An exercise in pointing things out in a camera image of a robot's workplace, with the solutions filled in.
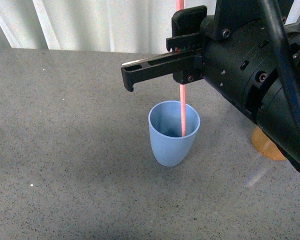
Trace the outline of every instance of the speckled countertop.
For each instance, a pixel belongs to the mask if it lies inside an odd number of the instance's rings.
[[[187,85],[188,156],[157,163],[148,113],[179,87],[126,91],[121,64],[144,57],[0,48],[0,240],[300,239],[300,174],[206,82]]]

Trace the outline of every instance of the blue cup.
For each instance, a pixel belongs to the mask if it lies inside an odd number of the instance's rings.
[[[198,129],[200,116],[190,105],[186,105],[186,135],[181,130],[180,101],[163,101],[149,113],[150,141],[155,159],[163,166],[173,167],[181,163],[188,154]]]

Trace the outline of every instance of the wooden block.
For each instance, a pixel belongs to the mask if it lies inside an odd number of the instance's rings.
[[[285,156],[267,135],[257,126],[251,136],[252,145],[263,156],[275,161],[286,160]]]

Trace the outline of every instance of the bolt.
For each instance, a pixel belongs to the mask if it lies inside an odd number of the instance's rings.
[[[188,77],[188,82],[191,83],[194,80],[194,76],[189,76]]]
[[[281,18],[281,21],[282,21],[283,24],[286,24],[287,17],[286,17],[286,16],[282,17],[282,18]]]
[[[228,37],[230,37],[230,30],[228,28],[225,28],[222,30],[222,37],[224,39],[227,39]]]
[[[265,72],[261,73],[260,76],[259,76],[259,78],[258,78],[258,81],[260,83],[263,83],[266,80],[267,76],[268,75]]]

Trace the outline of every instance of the pink straw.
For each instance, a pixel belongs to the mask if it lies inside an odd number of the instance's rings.
[[[176,0],[176,10],[185,8],[185,0]],[[182,137],[186,135],[186,85],[180,84],[180,102],[181,102],[181,132]]]

